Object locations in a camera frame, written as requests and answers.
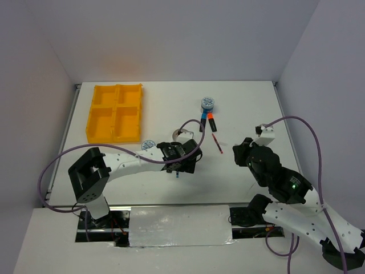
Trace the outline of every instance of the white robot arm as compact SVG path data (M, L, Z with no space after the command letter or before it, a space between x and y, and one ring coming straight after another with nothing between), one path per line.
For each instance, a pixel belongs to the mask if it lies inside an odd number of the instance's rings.
M103 195L108 182L145 171L194 173L202 151L189 132L181 132L177 140L184 143L159 143L156 147L134 152L134 155L103 154L98 147L90 148L68 170L76 201L85 204L93 222L102 227L111 219L109 205ZM179 160L193 150L196 151L190 157Z
M279 156L267 147L275 138L273 128L259 126L256 133L259 135L256 140L246 138L241 145L233 147L236 164L248 167L259 186L267 187L274 199L296 209L297 214L262 195L256 195L250 203L251 211L321 247L323 257L342 269L338 243L323 212L325 207L340 237L347 269L361 267L365 260L365 254L360 251L365 247L364 231L344 220L326 203L321 205L317 191L301 174L282 167Z

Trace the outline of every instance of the cable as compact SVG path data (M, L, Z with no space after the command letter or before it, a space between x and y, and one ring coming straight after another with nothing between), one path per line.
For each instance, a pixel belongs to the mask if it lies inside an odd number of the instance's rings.
M275 227L275 228L273 228L273 229L271 229L267 234L266 234L266 237L265 237L265 244L266 244L266 246L267 246L267 248L273 253L273 254L275 254L275 255L277 255L277 256L279 256L279 257L289 257L289 256L291 256L297 249L298 249L298 246L299 246L299 236L297 236L297 243L295 244L295 247L294 247L294 249L293 249L293 247L291 247L290 248L290 250L291 250L291 252L289 251L289 253L287 253L287 254L280 254L280 253L278 253L278 252L276 252L275 250L273 250L272 249L272 247L271 246L269 246L269 236L270 236L270 234L273 232L273 231L275 231L275 230L278 230L278 229L280 229L279 227ZM291 239L294 241L294 234L292 233L291 234Z
M115 220L115 218L113 219L113 221L114 221L114 223L117 225L117 227L119 227L119 229L121 230L121 233L123 234L123 235L126 235L127 233L126 233L126 231L124 231L123 229L122 229L122 227L120 227L120 225L118 224L118 222Z
M279 118L275 121L272 121L271 123L264 125L265 127L270 127L280 121L283 121L285 119L296 119L301 121L302 123L304 123L309 130L311 131L314 140L315 140L315 144L317 146L317 152L318 152L318 196L319 196L319 201L321 203L321 206L323 208L323 212L325 213L328 223L330 224L330 227L332 228L333 234L335 235L336 241L337 241L337 245L338 248L340 249L340 254L341 254L341 261L342 261L342 267L343 267L343 273L347 274L347 264L346 264L346 257L344 255L344 251L343 251L343 247L341 244L341 240L340 237L338 236L337 230L335 228L335 225L333 223L333 221L331 220L331 217L327 211L327 209L324 207L324 200L323 200L323 193L322 193L322 153L321 153L321 147L319 146L319 140L318 137L316 135L316 133L314 132L313 128L308 124L308 122L306 122L304 119L297 117L297 116L284 116L282 118Z
M78 204L78 202L76 202L72 207L71 207L71 210L73 210L75 207L76 207L76 205ZM72 214L74 214L75 216L77 216L77 217L79 217L80 219L82 219L82 220L85 220L85 218L84 217L82 217L81 215L77 215L76 213L72 213Z
M294 246L294 234L291 234L291 243L290 243L290 249L289 249L289 255L287 257L287 274L290 274L290 262L291 262L291 256L293 255L293 246Z
M86 240L90 241L89 238L89 233L87 232L87 214L89 213L89 211L87 210L87 207L85 208L85 236L86 236Z
M188 120L186 121L184 124L182 124L182 126L180 127L179 131L181 131L188 123L191 123L191 122L196 122L198 123L201 127L202 127L202 124L200 123L200 121L198 120L195 120L195 119L191 119L191 120ZM201 135L201 139L197 145L196 148L194 148L190 153L184 155L183 157L180 157L178 159L174 159L174 160L169 160L169 161L156 161L156 160L151 160L151 159L148 159L146 157L143 157L143 156L139 156L139 158L143 161L146 161L146 162L150 162L150 163L154 163L154 164L172 164L172 163L176 163L176 162L180 162L184 159L187 159L189 158L190 156L192 156L201 146L203 140L204 140L204 136L205 136L205 129L203 128L203 131L202 131L202 135ZM85 206L81 206L81 207L78 207L76 209L58 209L58 208L55 208L53 206L51 206L50 204L48 204L45 200L45 198L42 196L42 190L41 190L41 185L42 185L42 179L43 179L43 176L44 174L46 173L46 171L50 168L50 166L55 162L57 161L59 158L61 158L63 155L71 152L71 151L74 151L74 150L78 150L80 148L84 148L84 147L110 147L110 148L114 148L116 150L120 150L120 151L123 151L125 153L128 153L132 156L136 156L137 154L134 153L133 151L130 151L130 150L127 150L123 147L117 147L117 146L114 146L112 144L82 144L80 146L76 146L76 147L71 147L63 152L61 152L59 155L57 155L52 161L50 161L50 163L42 170L42 172L40 173L39 175L39 178L38 178L38 183L37 183L37 194L38 194L38 198L41 200L42 204L47 207L48 209L52 210L52 211L55 211L55 212L59 212L59 213L72 213L72 212L76 212L76 211L79 211L83 208L85 208Z
M203 158L203 155L200 155L199 159L197 159L197 160L195 161L195 163L199 162L199 161L201 160L201 158Z

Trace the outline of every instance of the red pen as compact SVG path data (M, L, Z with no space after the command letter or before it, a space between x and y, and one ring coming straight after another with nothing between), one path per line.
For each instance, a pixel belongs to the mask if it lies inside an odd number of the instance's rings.
M219 145L216 136L214 135L214 133L212 133L213 139L215 141L215 143L217 144L217 147L219 149L219 151L221 152L221 154L223 154L223 150L221 149L221 146Z

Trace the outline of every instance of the gray wall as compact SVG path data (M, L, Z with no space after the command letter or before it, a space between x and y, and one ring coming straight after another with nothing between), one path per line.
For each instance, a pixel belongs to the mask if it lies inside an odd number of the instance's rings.
M21 0L0 1L0 272L12 273L73 86Z
M26 0L74 82L277 80L318 0Z
M364 0L321 0L278 86L285 114L305 118L318 133L325 199L360 228L365 228L364 26ZM313 137L300 122L291 122L290 129L304 173L317 184Z

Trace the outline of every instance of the yellow compartment tray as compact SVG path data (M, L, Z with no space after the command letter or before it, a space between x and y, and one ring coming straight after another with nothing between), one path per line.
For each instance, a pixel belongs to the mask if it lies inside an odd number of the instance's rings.
M142 84L95 86L86 125L89 143L139 142Z

